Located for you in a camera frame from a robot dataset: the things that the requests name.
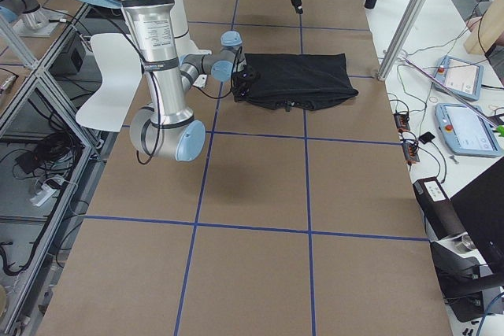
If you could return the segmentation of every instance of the sticker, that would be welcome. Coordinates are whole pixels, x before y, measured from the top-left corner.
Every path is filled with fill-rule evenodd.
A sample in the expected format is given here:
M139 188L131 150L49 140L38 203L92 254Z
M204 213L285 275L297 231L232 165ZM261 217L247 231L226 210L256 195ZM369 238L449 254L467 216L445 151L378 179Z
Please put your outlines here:
M135 21L141 50L174 47L170 20Z
M426 181L425 189L427 189L427 192L430 194L433 201L442 201L447 199L436 181Z

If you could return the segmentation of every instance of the white table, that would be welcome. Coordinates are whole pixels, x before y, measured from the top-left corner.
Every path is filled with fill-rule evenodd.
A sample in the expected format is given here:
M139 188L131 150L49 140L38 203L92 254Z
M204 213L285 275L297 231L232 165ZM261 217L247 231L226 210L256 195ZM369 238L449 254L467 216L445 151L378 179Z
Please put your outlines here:
M374 9L366 10L366 16L368 17L369 27L372 32L378 57L384 56L384 50L388 48L409 1L410 0L378 0ZM417 49L443 45L445 42L455 39L464 28L465 22L458 14L451 0L427 0L403 49L408 54L412 54ZM437 66L440 58L450 51L450 55L467 61L482 61L484 59L483 56L467 54L465 52L463 43L468 36L469 32L466 32L455 43L451 42L444 47L436 47L418 52L410 57L410 60L420 67ZM501 87L502 84L490 64L485 61L482 65L484 67L483 84ZM423 109L424 105L421 102L405 94L401 81L397 75L397 67L398 64L394 66L386 79L387 91L395 94L400 100L408 104L410 110ZM434 107L437 102L458 102L454 98L434 89L429 94L431 83L416 70L404 66L399 70L406 90L414 96L427 100L427 109L422 125L423 113L411 113L409 124L416 136L426 131L430 131L436 136L433 142L439 147L447 160L447 178L443 184L443 189L447 192L449 197L452 197L470 181L493 165L498 159L456 156L458 164L450 159L449 156L451 156L452 153L445 146L443 137L435 124ZM504 106L504 91L482 89L480 100L475 102L475 104L479 105L485 114L491 116L495 108ZM395 109L395 102L392 102L391 106ZM403 105L399 104L398 110L405 110L405 108ZM498 141L501 146L504 146L504 138L498 138ZM438 157L443 169L443 162L435 147L428 143L422 146L422 148ZM438 166L432 157L420 151L419 158L421 162L419 164L414 164L410 172L412 183L424 177L434 176L437 173ZM470 256L477 256L479 259L483 260L477 251L464 255L464 257ZM471 325L470 322L458 322L449 306L447 306L447 311L454 335L460 335L465 328L474 328L473 335L476 334L477 325ZM497 336L502 335L503 332L504 316L488 316L485 319L480 336Z

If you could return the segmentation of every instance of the blue cable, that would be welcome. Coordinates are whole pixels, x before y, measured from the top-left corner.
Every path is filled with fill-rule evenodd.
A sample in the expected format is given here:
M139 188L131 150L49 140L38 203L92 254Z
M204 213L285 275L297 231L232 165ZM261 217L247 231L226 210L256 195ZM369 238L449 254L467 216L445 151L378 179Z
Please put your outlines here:
M490 312L491 306L493 306L494 303L501 297L504 297L504 292L497 294L497 296L495 296L495 298L491 300L490 304L487 307L487 310L485 311L483 317L481 318L480 325L478 326L478 331L476 332L476 336L480 336L481 328L483 327L483 322L485 321L485 318Z

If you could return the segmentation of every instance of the tablet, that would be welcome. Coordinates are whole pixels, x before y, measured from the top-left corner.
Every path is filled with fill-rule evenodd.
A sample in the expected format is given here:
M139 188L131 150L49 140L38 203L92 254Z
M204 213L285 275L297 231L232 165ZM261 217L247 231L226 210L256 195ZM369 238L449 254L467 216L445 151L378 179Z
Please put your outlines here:
M491 126L482 121L471 109L459 104L438 104L435 118L450 150L457 155L500 157Z
M470 101L480 98L483 66L446 55L434 77L456 94Z

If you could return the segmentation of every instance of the folded black garment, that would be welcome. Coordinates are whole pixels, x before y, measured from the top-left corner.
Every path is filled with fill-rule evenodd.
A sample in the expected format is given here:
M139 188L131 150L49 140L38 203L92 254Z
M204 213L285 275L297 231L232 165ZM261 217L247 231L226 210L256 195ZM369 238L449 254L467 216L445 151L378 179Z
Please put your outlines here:
M245 54L247 66L259 72L255 81L233 85L235 101L267 109L329 108L358 92L350 84L345 54Z

